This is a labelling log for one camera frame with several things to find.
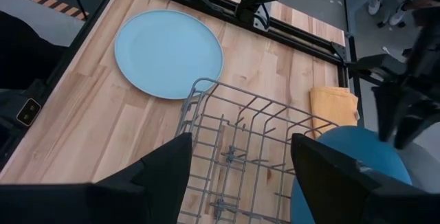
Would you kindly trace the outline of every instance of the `folded towel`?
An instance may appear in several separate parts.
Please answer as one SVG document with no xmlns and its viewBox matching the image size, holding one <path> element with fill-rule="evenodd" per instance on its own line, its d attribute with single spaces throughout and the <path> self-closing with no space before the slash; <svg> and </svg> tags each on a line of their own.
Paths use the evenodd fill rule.
<svg viewBox="0 0 440 224">
<path fill-rule="evenodd" d="M 350 90 L 342 87 L 314 87 L 310 91 L 311 113 L 315 116 L 332 121 L 338 126 L 358 124 L 358 99 L 350 93 Z M 318 128 L 327 122 L 314 118 L 313 127 Z M 335 128 L 328 125 L 318 130 L 324 133 Z M 321 134 L 314 132 L 315 138 Z"/>
</svg>

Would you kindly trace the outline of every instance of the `gray wire rack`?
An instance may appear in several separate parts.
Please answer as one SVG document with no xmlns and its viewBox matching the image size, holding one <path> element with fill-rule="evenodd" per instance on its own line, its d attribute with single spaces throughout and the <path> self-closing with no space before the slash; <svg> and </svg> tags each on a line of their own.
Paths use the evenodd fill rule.
<svg viewBox="0 0 440 224">
<path fill-rule="evenodd" d="M 210 91 L 198 90 L 210 85 Z M 313 128 L 313 119 L 323 125 Z M 237 87 L 198 79 L 176 131 L 193 133 L 190 180 L 178 223 L 290 223 L 295 175 L 290 137 L 313 137 L 328 126 L 337 125 Z"/>
</svg>

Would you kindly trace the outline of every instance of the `butcher block countertop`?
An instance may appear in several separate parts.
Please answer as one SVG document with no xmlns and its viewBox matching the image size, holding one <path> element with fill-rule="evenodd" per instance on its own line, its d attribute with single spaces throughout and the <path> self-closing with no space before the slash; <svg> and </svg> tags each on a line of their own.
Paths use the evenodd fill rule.
<svg viewBox="0 0 440 224">
<path fill-rule="evenodd" d="M 113 53 L 122 25 L 155 9 L 188 13 L 215 33 L 225 60 L 220 82 L 304 111 L 310 111 L 312 87 L 338 86 L 336 66 L 178 3 L 110 0 L 1 172 L 0 183 L 99 181 L 174 137 L 183 101 L 155 98 L 136 89 L 121 74 Z M 271 15 L 327 40 L 344 42 L 343 31 L 280 3 L 272 5 Z M 231 112 L 225 111 L 225 118 Z M 265 149 L 273 154 L 277 148 Z M 187 197 L 191 199 L 186 196 L 184 205 L 191 205 Z"/>
</svg>

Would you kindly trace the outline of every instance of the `light blue plate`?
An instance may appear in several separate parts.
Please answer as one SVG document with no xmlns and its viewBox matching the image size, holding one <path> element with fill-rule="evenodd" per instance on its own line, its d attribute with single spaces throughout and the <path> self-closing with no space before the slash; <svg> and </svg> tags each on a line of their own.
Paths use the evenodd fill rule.
<svg viewBox="0 0 440 224">
<path fill-rule="evenodd" d="M 124 76 L 138 89 L 166 99 L 187 98 L 198 78 L 218 80 L 223 52 L 217 37 L 196 18 L 174 10 L 154 10 L 131 18 L 115 42 Z M 212 82 L 200 82 L 206 91 Z"/>
</svg>

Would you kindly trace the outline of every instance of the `person's foot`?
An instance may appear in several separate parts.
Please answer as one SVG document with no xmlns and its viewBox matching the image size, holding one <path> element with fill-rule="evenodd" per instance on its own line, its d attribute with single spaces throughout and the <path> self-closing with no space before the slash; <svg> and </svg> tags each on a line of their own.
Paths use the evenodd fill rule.
<svg viewBox="0 0 440 224">
<path fill-rule="evenodd" d="M 397 7 L 396 11 L 393 15 L 390 17 L 390 25 L 397 25 L 405 16 L 406 10 L 405 5 L 408 3 L 408 1 L 404 1 Z"/>
<path fill-rule="evenodd" d="M 370 15 L 375 15 L 379 12 L 380 0 L 370 0 L 368 3 L 368 13 Z"/>
</svg>

